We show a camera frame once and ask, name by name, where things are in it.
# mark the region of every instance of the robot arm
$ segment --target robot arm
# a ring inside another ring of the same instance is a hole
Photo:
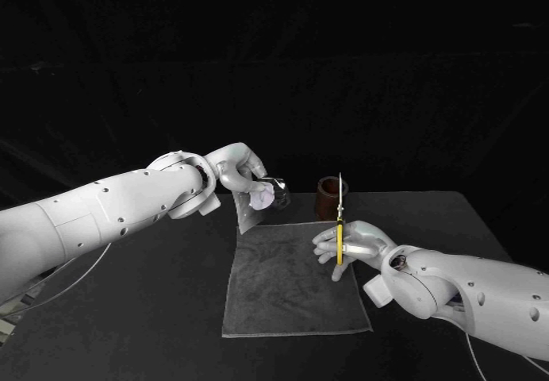
[[[366,222],[349,225],[344,254],[380,270],[363,285],[377,307],[395,299],[416,318],[446,320],[470,336],[549,360],[549,275],[475,256],[396,246]],[[333,249],[324,242],[330,235],[327,230],[314,238],[317,255]]]
[[[219,207],[216,180],[233,191],[262,191],[239,175],[266,172],[243,143],[204,157],[170,152],[145,169],[111,176],[0,211],[0,301],[49,268],[138,232],[166,216],[183,218]]]

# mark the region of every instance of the scissors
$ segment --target scissors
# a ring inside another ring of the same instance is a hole
[[[337,206],[337,265],[343,265],[343,182],[341,182],[341,173],[340,173],[340,205]]]

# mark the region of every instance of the gray towel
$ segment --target gray towel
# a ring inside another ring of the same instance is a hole
[[[372,330],[351,266],[331,281],[312,238],[333,221],[259,225],[236,234],[223,337],[338,335]]]

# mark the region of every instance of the cup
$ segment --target cup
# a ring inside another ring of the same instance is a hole
[[[349,192],[346,180],[343,184],[343,202]],[[336,221],[337,220],[337,206],[340,204],[340,178],[334,176],[323,177],[317,186],[317,200],[314,202],[314,213],[317,221]]]

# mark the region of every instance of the dark table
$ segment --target dark table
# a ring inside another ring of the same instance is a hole
[[[361,290],[373,332],[223,339],[236,211],[232,196],[219,198],[207,216],[167,217],[112,244],[80,284],[26,314],[0,350],[0,380],[480,379],[462,331],[395,302],[377,309]],[[314,194],[294,194],[263,223],[314,221],[312,203]],[[350,193],[344,217],[379,226],[398,244],[511,261],[455,192]],[[70,264],[39,301],[101,252]],[[376,275],[361,263],[354,272],[359,286]],[[546,379],[521,356],[472,337],[471,344],[488,380]]]

